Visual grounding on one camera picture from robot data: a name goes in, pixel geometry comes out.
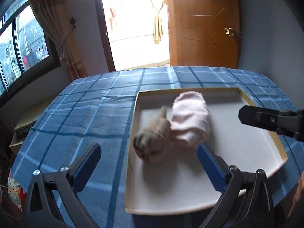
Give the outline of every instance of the blue plaid tablecloth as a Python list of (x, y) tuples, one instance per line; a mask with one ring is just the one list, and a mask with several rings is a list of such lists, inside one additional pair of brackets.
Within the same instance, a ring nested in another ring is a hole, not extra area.
[[(290, 99), (262, 74), (212, 67), (159, 67), (111, 72), (75, 80), (49, 105), (23, 143), (12, 173), (27, 190), (35, 169), (71, 165), (89, 145), (102, 156), (79, 199), (100, 227), (197, 227), (201, 213), (148, 217), (124, 209), (127, 145), (138, 91), (188, 87), (239, 87), (260, 107), (296, 111)], [(304, 170), (303, 144), (280, 136), (287, 163), (270, 178), (277, 205)], [(60, 211), (70, 226), (61, 199)]]

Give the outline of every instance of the tray rim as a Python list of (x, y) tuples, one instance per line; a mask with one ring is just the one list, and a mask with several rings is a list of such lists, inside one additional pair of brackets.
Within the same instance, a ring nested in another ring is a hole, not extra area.
[[(195, 88), (175, 88), (175, 89), (157, 89), (157, 90), (145, 90), (145, 91), (139, 91), (136, 95), (136, 99), (135, 99), (135, 105), (134, 105), (134, 109), (133, 109), (133, 116), (132, 116), (132, 122), (131, 122), (131, 127), (130, 127), (130, 133), (129, 133), (129, 147), (128, 147), (128, 155), (127, 155), (127, 167), (126, 167), (126, 182), (125, 182), (125, 211), (127, 213), (131, 213), (131, 214), (137, 214), (137, 215), (178, 215), (178, 214), (184, 214), (185, 210), (181, 210), (181, 211), (174, 211), (174, 212), (147, 212), (147, 211), (138, 211), (135, 209), (131, 209), (127, 207), (127, 203), (129, 203), (131, 200), (131, 193), (129, 194), (127, 192), (127, 190), (130, 189), (129, 185), (131, 184), (131, 180), (128, 179), (128, 171), (129, 168), (130, 170), (133, 171), (133, 167), (132, 164), (130, 163), (130, 147), (132, 146), (131, 140), (130, 140), (130, 136), (131, 136), (131, 131), (133, 128), (133, 120), (134, 120), (134, 115), (135, 115), (135, 111), (136, 108), (138, 107), (138, 99), (140, 97), (144, 97), (144, 96), (150, 96), (150, 95), (162, 95), (162, 94), (179, 94), (179, 93), (183, 93), (183, 92), (188, 92), (188, 91), (195, 91), (195, 92), (238, 92), (239, 95), (251, 106), (256, 106), (255, 102), (239, 87), (195, 87)], [(275, 174), (288, 160), (287, 154), (285, 152), (284, 146), (282, 144), (282, 141), (280, 140), (279, 136), (277, 133), (273, 132), (273, 131), (268, 131), (271, 139), (273, 140), (273, 142), (275, 143), (278, 152), (281, 156), (282, 159), (282, 163), (278, 165), (278, 169), (275, 170), (271, 175), (268, 176), (271, 177), (273, 174)], [(206, 208), (192, 208), (187, 210), (187, 212), (197, 212), (197, 211), (201, 211), (207, 208), (211, 208), (214, 206), (214, 204), (210, 204), (208, 206), (206, 206)]]

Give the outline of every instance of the human hand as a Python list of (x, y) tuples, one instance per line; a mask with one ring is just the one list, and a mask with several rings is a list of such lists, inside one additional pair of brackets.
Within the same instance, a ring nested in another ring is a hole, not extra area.
[(298, 202), (300, 201), (303, 190), (304, 190), (304, 172), (302, 173), (302, 175), (298, 181), (297, 192), (295, 193), (295, 195), (293, 197), (293, 202), (292, 202), (292, 206), (289, 210), (288, 217), (292, 213), (292, 211), (295, 209)]

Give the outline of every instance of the screw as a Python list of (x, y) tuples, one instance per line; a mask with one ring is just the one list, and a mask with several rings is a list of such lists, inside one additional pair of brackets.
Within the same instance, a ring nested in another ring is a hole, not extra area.
[(40, 174), (40, 170), (34, 170), (33, 175), (38, 176)]
[(66, 172), (68, 169), (69, 169), (69, 167), (66, 166), (66, 165), (64, 165), (64, 166), (62, 166), (62, 167), (60, 168), (60, 171)]
[(229, 166), (229, 170), (231, 170), (231, 171), (237, 171), (238, 168), (236, 166), (232, 165), (232, 166)]

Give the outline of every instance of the window glass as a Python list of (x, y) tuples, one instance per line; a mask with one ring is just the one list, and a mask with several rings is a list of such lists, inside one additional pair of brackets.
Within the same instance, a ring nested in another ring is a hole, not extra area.
[(0, 65), (8, 86), (21, 76), (12, 40), (12, 25), (0, 36)]
[(2, 93), (4, 93), (4, 91), (5, 91), (5, 89), (4, 89), (3, 85), (2, 85), (2, 82), (0, 81), (0, 95)]
[(30, 6), (16, 17), (16, 35), (24, 71), (49, 56), (43, 29)]
[(6, 11), (5, 13), (5, 20), (4, 23), (7, 22), (7, 20), (17, 11), (18, 8), (20, 8), (24, 3), (26, 3), (27, 0), (16, 0)]

